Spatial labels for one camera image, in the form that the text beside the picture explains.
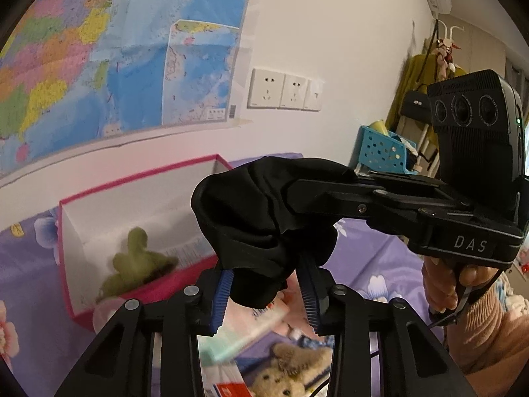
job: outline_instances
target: hand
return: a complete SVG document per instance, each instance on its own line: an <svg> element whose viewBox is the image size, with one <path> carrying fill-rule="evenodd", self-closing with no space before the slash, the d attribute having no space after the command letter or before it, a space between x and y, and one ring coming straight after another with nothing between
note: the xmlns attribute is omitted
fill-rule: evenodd
<svg viewBox="0 0 529 397"><path fill-rule="evenodd" d="M478 286L489 282L498 269L482 266L466 266L459 276L463 286ZM458 306L456 277L440 259L424 257L423 286L427 301L438 312L454 310Z"/></svg>

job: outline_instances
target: pink package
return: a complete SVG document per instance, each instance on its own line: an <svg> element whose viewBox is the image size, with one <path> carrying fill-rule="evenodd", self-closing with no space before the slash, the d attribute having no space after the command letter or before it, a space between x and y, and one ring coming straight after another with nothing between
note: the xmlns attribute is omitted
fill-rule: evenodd
<svg viewBox="0 0 529 397"><path fill-rule="evenodd" d="M197 184L231 167L218 155L138 173L90 189L59 203L59 259L65 304L70 317L92 330L101 284L111 274L112 258L126 251L135 226L147 235L147 248L176 256L177 268L123 299L143 303L169 298L215 266L217 257L202 235L190 207Z"/></svg>

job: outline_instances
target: blue basket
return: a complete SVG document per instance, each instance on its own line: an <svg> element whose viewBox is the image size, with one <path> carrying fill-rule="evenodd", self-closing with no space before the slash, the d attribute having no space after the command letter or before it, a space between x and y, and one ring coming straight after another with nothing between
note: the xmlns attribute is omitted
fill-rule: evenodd
<svg viewBox="0 0 529 397"><path fill-rule="evenodd" d="M417 174L416 171L406 169L406 147L404 143L389 136L384 136L366 125L361 126L360 135L363 138L362 148L358 157L359 163L375 171L406 175ZM414 148L417 148L414 142L408 141Z"/></svg>

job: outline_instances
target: bed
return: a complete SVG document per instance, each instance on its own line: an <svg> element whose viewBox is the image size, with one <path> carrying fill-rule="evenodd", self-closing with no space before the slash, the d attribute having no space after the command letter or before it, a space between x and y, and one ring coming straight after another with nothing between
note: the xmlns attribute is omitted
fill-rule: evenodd
<svg viewBox="0 0 529 397"><path fill-rule="evenodd" d="M53 396L94 337L94 333L73 322L64 307L57 267L56 217L52 209L0 232L0 300L5 304L7 321L16 330L10 337L17 338L20 347L10 362L15 377L30 397ZM372 230L363 221L343 219L336 228L337 245L325 265L335 280L366 298L382 302L402 296L428 322L422 260L397 237ZM372 374L376 397L379 395L376 359ZM157 376L154 372L155 389Z"/></svg>

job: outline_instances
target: map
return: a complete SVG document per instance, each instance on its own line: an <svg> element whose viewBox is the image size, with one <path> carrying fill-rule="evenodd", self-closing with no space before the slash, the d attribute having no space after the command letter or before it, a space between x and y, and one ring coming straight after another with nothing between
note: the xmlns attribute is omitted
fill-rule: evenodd
<svg viewBox="0 0 529 397"><path fill-rule="evenodd" d="M36 0L0 51L0 176L139 130L226 122L248 0Z"/></svg>

